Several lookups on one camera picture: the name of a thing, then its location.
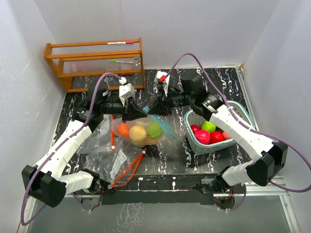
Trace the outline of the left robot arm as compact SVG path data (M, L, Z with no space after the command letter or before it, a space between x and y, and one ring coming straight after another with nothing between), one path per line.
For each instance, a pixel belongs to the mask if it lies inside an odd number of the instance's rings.
M105 116L119 114L123 120L147 116L134 102L134 95L135 90L130 84L121 85L118 91L112 92L107 88L89 89L59 140L34 166L27 165L22 170L24 199L33 197L49 207L56 207L65 195L76 191L98 192L101 185L97 173L82 170L63 175L63 170Z

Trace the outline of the yellow pear toy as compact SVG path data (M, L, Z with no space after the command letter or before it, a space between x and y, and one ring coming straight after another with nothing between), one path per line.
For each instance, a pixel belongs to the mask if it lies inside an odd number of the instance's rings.
M146 136L147 136L147 132L145 128L141 125L135 125L131 127L129 130L129 138L132 141L142 142L145 140Z

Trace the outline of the pink peach toy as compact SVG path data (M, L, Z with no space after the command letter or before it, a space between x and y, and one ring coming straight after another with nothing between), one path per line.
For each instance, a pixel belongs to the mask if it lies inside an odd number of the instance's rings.
M146 137L145 138L145 143L147 145L156 145L156 144L158 144L158 141L159 141L159 139L153 139L153 138L150 138L150 137Z

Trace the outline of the blue zipper plastic bag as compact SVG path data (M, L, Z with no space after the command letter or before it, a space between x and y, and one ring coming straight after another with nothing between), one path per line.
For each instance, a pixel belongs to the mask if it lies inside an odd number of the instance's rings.
M112 120L112 132L118 139L138 147L157 145L168 138L178 139L174 129L156 115L123 122Z

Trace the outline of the green custard apple toy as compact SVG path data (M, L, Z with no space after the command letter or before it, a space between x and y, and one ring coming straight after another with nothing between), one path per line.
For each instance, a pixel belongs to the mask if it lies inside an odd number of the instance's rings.
M151 139L158 139L162 136L162 134L163 129L157 122L152 122L147 127L147 136L150 137Z

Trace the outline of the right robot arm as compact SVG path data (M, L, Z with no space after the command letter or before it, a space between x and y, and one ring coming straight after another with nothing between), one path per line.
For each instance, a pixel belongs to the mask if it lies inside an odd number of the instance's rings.
M229 192L239 183L254 182L266 186L284 167L287 145L254 133L246 121L231 114L233 108L226 106L220 95L206 91L200 76L183 79L182 91L170 86L169 81L169 75L157 72L156 100L149 114L167 116L174 107L190 106L197 115L228 133L251 158L247 163L226 167L216 177L213 184L221 192Z

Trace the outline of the orange pumpkin toy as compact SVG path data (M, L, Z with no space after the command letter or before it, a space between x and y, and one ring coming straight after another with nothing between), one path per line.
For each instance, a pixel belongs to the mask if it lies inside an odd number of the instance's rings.
M129 138L129 130L130 126L124 122L117 126L117 132L122 138Z

